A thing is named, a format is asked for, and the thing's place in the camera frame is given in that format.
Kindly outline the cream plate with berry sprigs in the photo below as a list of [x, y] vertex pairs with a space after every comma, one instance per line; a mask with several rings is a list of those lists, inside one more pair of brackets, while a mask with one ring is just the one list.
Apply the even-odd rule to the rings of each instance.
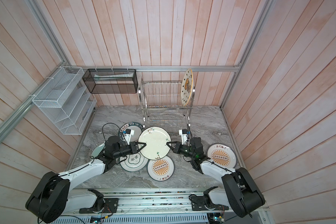
[[171, 142], [171, 137], [163, 128], [150, 127], [141, 133], [138, 142], [146, 143], [140, 151], [145, 158], [159, 160], [168, 155], [170, 148], [167, 142]]

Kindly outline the cat and stars orange-rim plate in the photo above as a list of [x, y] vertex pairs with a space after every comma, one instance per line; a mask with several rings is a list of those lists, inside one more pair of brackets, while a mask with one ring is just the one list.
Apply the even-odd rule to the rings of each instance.
[[187, 69], [182, 80], [181, 85], [181, 101], [182, 105], [186, 106], [188, 104], [188, 101], [191, 98], [192, 92], [194, 87], [194, 77], [193, 77], [193, 71], [191, 68]]

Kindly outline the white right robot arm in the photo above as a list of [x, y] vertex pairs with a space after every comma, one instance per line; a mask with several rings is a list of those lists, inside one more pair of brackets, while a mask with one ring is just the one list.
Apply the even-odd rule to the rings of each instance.
[[211, 187], [203, 196], [190, 195], [197, 208], [212, 210], [218, 206], [231, 208], [238, 217], [250, 215], [265, 204], [265, 198], [250, 173], [245, 168], [228, 169], [209, 158], [203, 151], [199, 137], [190, 140], [189, 145], [178, 141], [167, 142], [173, 153], [190, 158], [192, 168], [208, 175], [223, 184], [223, 188]]

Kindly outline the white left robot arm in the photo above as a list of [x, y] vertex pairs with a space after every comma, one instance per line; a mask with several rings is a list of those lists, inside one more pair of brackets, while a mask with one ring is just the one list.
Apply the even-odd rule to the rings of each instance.
[[61, 173], [46, 173], [28, 198], [25, 208], [37, 217], [39, 223], [51, 223], [61, 214], [89, 209], [94, 213], [104, 210], [103, 194], [94, 189], [82, 193], [71, 191], [92, 177], [101, 175], [117, 165], [117, 159], [139, 153], [146, 143], [124, 143], [118, 136], [109, 137], [101, 152], [90, 162]]

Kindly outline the stainless steel dish rack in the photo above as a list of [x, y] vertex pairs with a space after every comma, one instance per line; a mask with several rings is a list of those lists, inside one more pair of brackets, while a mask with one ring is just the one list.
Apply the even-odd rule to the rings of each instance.
[[185, 94], [181, 81], [141, 81], [138, 88], [143, 126], [161, 127], [169, 134], [190, 127], [195, 89]]

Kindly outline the dark-rim lettered white plate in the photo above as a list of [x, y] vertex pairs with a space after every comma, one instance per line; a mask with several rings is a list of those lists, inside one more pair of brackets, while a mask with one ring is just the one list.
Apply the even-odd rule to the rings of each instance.
[[143, 125], [138, 122], [129, 122], [123, 125], [120, 130], [118, 136], [122, 141], [125, 140], [123, 132], [127, 129], [130, 129], [131, 131], [134, 131], [133, 135], [131, 135], [130, 142], [137, 141], [143, 132]]

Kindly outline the white plate with flower outline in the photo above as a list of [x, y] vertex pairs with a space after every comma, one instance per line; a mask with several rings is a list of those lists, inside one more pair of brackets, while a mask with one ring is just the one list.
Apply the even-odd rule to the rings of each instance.
[[140, 152], [127, 155], [119, 159], [121, 167], [128, 172], [140, 171], [148, 164], [149, 159], [145, 158]]

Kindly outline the orange sunburst plate centre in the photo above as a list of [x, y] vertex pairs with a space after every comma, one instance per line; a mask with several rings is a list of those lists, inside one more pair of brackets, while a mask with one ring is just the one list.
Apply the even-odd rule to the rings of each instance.
[[147, 164], [148, 175], [155, 181], [167, 181], [172, 177], [174, 171], [175, 164], [169, 156], [155, 161], [150, 160]]

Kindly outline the orange sunburst plate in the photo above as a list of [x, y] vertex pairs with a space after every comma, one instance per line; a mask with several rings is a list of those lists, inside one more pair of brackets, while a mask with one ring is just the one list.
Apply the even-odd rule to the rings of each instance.
[[175, 164], [169, 156], [155, 161], [150, 160], [147, 164], [148, 175], [155, 181], [167, 181], [172, 177], [174, 171]]
[[235, 168], [238, 164], [235, 152], [222, 143], [215, 143], [209, 146], [207, 156], [225, 168]]

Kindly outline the pale green plate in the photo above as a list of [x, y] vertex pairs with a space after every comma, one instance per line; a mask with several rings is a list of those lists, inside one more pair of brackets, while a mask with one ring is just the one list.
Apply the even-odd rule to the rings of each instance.
[[100, 144], [97, 146], [93, 152], [90, 155], [90, 158], [93, 159], [94, 157], [97, 157], [105, 148], [105, 143]]

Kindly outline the orange sunburst plate right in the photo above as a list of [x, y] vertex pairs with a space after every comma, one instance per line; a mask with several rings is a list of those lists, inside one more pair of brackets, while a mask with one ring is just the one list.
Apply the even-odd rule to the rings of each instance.
[[235, 152], [222, 143], [215, 143], [209, 146], [207, 156], [225, 168], [235, 168], [238, 164]]

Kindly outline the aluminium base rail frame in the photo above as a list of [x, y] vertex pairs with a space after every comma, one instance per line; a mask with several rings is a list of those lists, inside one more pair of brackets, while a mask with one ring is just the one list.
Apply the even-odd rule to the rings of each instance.
[[100, 214], [62, 214], [55, 224], [272, 224], [267, 207], [238, 217], [232, 208], [193, 210], [192, 198], [203, 189], [100, 189], [106, 200], [117, 201]]

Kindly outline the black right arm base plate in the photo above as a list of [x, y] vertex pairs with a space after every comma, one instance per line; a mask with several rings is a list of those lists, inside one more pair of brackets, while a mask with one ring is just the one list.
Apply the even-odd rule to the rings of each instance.
[[228, 211], [229, 207], [213, 204], [207, 196], [189, 195], [191, 207], [193, 211]]

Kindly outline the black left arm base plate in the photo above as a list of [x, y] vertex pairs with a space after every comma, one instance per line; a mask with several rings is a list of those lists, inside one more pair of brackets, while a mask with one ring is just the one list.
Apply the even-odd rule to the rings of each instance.
[[118, 198], [104, 198], [99, 199], [91, 208], [83, 208], [79, 210], [79, 214], [90, 214], [90, 213], [109, 213], [113, 214], [117, 212], [118, 208]]

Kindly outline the black mesh wall basket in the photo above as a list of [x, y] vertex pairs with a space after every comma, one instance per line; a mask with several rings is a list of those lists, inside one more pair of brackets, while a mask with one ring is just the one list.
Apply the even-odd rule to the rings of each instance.
[[88, 69], [83, 81], [93, 94], [134, 94], [138, 90], [134, 69]]

